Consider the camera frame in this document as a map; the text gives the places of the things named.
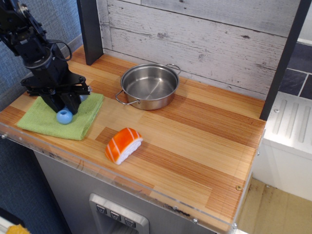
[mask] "salmon sushi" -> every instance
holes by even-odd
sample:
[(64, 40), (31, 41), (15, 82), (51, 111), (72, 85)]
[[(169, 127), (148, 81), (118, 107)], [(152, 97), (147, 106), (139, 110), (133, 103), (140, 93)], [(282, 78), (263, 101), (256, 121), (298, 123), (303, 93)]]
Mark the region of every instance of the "salmon sushi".
[(107, 144), (105, 156), (115, 164), (121, 164), (141, 145), (143, 138), (140, 133), (131, 128), (118, 132)]

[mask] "floor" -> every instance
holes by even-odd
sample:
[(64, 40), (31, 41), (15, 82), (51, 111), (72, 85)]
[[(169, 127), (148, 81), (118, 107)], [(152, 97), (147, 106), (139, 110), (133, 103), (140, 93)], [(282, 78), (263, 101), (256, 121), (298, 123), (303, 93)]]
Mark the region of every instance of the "floor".
[(312, 201), (252, 179), (237, 223), (248, 234), (311, 234)]

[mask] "yellow object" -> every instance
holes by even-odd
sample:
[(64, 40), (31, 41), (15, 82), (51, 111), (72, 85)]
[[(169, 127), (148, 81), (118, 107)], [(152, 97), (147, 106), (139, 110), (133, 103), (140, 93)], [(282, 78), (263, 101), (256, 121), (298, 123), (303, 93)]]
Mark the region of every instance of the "yellow object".
[(30, 234), (30, 232), (19, 224), (9, 227), (6, 234)]

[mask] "black post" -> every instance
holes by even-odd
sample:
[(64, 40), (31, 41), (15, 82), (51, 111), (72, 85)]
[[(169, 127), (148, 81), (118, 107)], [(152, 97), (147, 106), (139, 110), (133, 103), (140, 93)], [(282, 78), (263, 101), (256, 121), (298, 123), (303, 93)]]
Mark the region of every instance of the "black post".
[(291, 59), (294, 47), (296, 46), (304, 20), (306, 19), (310, 4), (311, 4), (311, 0), (301, 0), (299, 4), (297, 13), (292, 23), (292, 28), (289, 32), (289, 36), (287, 38), (284, 51), (281, 56), (281, 60), (278, 63), (276, 73), (274, 75), (271, 87), (269, 89), (267, 98), (265, 100), (265, 104), (263, 106), (263, 109), (260, 115), (260, 119), (262, 120), (268, 120), (268, 117), (272, 109), (272, 106), (274, 104), (279, 86), (284, 77), (289, 60)]
[(82, 40), (87, 65), (103, 54), (96, 0), (77, 0)]

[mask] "green towel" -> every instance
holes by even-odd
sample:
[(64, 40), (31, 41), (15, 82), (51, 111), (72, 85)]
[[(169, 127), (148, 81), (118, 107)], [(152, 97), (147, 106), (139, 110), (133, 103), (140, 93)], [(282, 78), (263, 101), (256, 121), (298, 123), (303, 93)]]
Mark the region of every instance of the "green towel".
[(39, 97), (20, 119), (18, 127), (54, 137), (82, 140), (96, 117), (103, 98), (102, 94), (91, 93), (80, 104), (73, 120), (64, 125), (57, 121), (57, 114)]

